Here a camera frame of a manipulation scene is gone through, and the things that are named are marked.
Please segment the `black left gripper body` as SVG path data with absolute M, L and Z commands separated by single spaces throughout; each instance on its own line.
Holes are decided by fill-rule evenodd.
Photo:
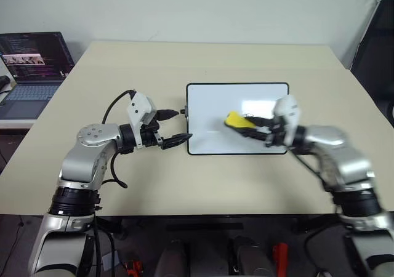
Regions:
M 140 128 L 142 145 L 145 147 L 161 147 L 161 145 L 163 144 L 163 139 L 158 131 L 159 123 L 156 117 L 153 117 L 153 119 L 148 124 L 142 124 Z

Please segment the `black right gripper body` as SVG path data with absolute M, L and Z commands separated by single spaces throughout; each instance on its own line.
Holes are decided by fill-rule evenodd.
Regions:
M 267 138 L 265 145 L 267 147 L 284 146 L 284 138 L 286 137 L 286 121 L 282 116 L 274 117 L 269 120 Z

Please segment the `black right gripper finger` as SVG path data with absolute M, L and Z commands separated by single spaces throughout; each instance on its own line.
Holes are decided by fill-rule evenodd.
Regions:
M 243 137 L 255 139 L 255 140 L 261 140 L 261 141 L 266 141 L 267 138 L 269 138 L 270 136 L 269 133 L 264 133 L 258 131 L 256 128 L 250 128 L 250 127 L 234 127 L 233 130 L 241 134 Z
M 273 124 L 273 119 L 261 118 L 256 116 L 245 116 L 245 120 L 253 123 L 257 127 L 271 127 Z

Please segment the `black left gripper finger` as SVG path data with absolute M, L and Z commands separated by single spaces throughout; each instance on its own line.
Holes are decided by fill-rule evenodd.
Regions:
M 173 135 L 172 137 L 169 138 L 164 138 L 160 145 L 160 148 L 162 150 L 166 150 L 173 147 L 177 147 L 183 144 L 184 142 L 187 142 L 191 137 L 192 134 L 182 133 L 182 134 Z
M 177 115 L 179 115 L 179 112 L 175 110 L 170 110 L 170 109 L 158 110 L 155 114 L 155 120 L 166 121 Z

